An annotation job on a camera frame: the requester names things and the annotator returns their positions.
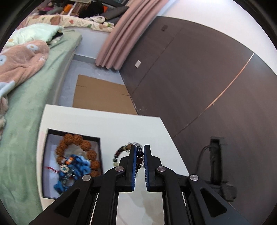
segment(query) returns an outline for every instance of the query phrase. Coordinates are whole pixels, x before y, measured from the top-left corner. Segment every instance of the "black-rimmed box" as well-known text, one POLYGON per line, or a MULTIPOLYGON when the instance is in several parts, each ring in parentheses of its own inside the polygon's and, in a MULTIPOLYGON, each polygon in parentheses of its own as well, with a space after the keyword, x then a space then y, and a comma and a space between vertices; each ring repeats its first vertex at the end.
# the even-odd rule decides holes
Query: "black-rimmed box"
MULTIPOLYGON (((42 159, 42 196, 44 198, 50 198, 50 199, 57 199, 60 194, 54 189, 54 185, 58 182, 59 175, 58 173, 54 172, 51 168, 54 170, 59 171, 60 165, 57 163, 56 158, 57 155, 55 154, 55 150, 57 146, 59 145, 59 142, 63 139, 63 136, 65 134, 72 134, 69 132, 63 132, 63 131, 56 131, 48 129, 46 141, 44 144, 44 150, 43 150, 43 159, 42 159)), ((100 138, 99 137, 89 137, 81 135, 84 140, 87 140, 91 143, 91 149, 95 150, 97 153, 96 159, 100 162, 100 168, 99 173, 100 175, 103 174, 103 166, 102 166, 102 157, 101 157, 101 146, 100 146, 100 138)), ((76 155, 83 155, 85 156, 85 152, 78 148, 75 145, 69 146, 65 150, 65 157, 67 155, 76 154, 76 155)))

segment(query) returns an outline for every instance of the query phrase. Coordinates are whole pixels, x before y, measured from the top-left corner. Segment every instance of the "green bed sheet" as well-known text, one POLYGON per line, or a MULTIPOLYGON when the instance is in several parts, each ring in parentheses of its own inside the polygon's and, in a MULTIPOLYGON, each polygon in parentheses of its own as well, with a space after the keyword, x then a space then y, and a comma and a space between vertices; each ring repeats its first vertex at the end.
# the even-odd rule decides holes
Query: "green bed sheet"
POLYGON ((79 32, 64 31, 62 39, 50 46, 43 68, 8 95, 9 110, 0 145, 0 199, 17 225, 29 224, 42 212, 36 178, 40 120, 81 39, 79 32))

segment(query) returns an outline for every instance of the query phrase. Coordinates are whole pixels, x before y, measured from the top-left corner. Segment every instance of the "white wall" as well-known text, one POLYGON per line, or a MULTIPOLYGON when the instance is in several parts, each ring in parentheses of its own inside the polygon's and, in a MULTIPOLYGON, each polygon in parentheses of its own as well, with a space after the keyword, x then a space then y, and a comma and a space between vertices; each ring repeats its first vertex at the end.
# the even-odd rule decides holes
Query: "white wall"
POLYGON ((260 27, 233 0, 169 0, 158 14, 218 30, 256 53, 277 74, 277 50, 260 27))
POLYGON ((106 38, 110 34, 109 32, 103 32, 98 30, 92 30, 82 27, 69 27, 66 30, 76 30, 82 34, 82 41, 77 47, 75 54, 82 55, 90 58, 96 58, 106 38))

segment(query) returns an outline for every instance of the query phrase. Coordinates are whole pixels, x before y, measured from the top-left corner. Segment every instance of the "red string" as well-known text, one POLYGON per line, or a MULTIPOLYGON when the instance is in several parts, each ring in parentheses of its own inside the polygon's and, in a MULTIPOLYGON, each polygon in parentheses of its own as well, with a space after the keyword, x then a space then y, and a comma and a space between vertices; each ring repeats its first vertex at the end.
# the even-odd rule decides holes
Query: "red string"
POLYGON ((52 167, 46 167, 47 169, 53 170, 55 173, 59 173, 59 171, 53 169, 52 167))

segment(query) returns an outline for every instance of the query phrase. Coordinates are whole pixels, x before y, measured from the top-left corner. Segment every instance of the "table top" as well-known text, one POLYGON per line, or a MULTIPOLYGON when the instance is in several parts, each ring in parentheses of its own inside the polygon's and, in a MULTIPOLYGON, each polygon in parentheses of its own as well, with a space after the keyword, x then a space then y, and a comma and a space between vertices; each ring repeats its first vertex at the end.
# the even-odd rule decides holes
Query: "table top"
MULTIPOLYGON (((161 159, 163 166, 175 173, 188 176, 171 137, 159 117, 137 116, 88 109, 45 105, 37 141, 37 184, 43 210, 54 200, 42 197, 42 159, 48 129, 99 137, 104 173, 113 168, 113 155, 128 142, 142 146, 149 144, 151 153, 161 159)), ((123 152, 120 157, 128 155, 123 152)), ((163 202, 161 193, 148 193, 144 170, 136 177, 132 193, 119 193, 117 224, 163 225, 163 202)))

